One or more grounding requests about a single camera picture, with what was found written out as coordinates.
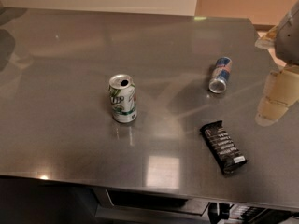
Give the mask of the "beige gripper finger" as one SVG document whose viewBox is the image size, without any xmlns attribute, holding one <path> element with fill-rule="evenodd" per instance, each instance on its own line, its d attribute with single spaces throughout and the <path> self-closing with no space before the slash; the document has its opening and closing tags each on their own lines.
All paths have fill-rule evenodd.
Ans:
<svg viewBox="0 0 299 224">
<path fill-rule="evenodd" d="M 272 27 L 269 31 L 256 40 L 255 46 L 259 49 L 273 49 L 275 47 L 277 33 L 278 27 Z"/>
<path fill-rule="evenodd" d="M 299 101 L 299 66 L 287 63 L 280 71 L 271 71 L 265 81 L 256 122 L 270 126 L 279 121 Z"/>
</svg>

